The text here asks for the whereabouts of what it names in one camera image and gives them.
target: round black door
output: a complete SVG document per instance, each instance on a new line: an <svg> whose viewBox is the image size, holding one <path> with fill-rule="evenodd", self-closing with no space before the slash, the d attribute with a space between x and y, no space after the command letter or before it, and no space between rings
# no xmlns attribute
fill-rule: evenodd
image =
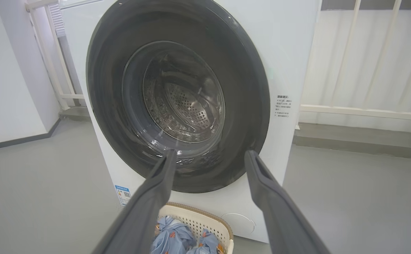
<svg viewBox="0 0 411 254"><path fill-rule="evenodd" d="M202 193L241 177L270 117L262 61L212 0L128 0L99 21L87 57L97 122L116 153L148 175L178 151L173 190Z"/></svg>

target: front-loading washing machine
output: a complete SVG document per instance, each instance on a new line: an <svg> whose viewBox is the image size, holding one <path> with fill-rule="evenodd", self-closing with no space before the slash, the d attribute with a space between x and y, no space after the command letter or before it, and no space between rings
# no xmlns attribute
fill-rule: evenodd
<svg viewBox="0 0 411 254"><path fill-rule="evenodd" d="M244 153L283 181L319 0L61 0L72 59L122 204L167 149L170 201L268 242Z"/></svg>

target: clothes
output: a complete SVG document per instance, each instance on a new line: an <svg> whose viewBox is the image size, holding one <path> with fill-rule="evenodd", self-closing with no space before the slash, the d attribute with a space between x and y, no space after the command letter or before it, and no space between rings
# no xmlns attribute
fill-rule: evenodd
<svg viewBox="0 0 411 254"><path fill-rule="evenodd" d="M224 254L224 252L215 235L204 229L199 238L199 247L188 251L186 254Z"/></svg>
<svg viewBox="0 0 411 254"><path fill-rule="evenodd" d="M170 216L162 217L155 228L156 238L151 246L151 254L185 254L196 246L196 239L190 229Z"/></svg>

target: beige plastic basket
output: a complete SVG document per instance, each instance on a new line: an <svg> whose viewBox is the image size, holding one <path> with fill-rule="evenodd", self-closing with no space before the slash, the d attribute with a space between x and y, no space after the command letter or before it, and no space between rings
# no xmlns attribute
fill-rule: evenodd
<svg viewBox="0 0 411 254"><path fill-rule="evenodd" d="M223 221L223 219L208 212L204 212L203 210L172 202L168 202L162 209L160 209L158 219L167 215L186 224L196 237L196 240L198 240L197 244L199 244L202 230L206 228L216 236L220 244L223 246L225 254L232 254L232 229L225 221Z"/></svg>

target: brown basket rim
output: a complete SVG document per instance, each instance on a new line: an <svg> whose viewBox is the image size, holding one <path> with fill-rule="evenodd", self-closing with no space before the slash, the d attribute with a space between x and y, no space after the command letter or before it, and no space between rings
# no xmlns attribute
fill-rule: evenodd
<svg viewBox="0 0 411 254"><path fill-rule="evenodd" d="M166 205L167 206L175 206L175 207L178 207L178 208L181 208L181 209L190 210L192 212L197 212L198 214L202 214L204 216L207 216L207 217L210 217L214 220L217 220L219 223L223 224L226 227L226 229L229 232L229 238L230 238L230 240L233 241L233 232L232 232L231 227L229 226L229 224L225 220L221 219L220 217L218 217L216 215L213 215L210 212L206 212L206 211L203 211L201 209L194 208L193 206L187 206L187 205L183 205L183 204L180 204L180 203L168 202Z"/></svg>

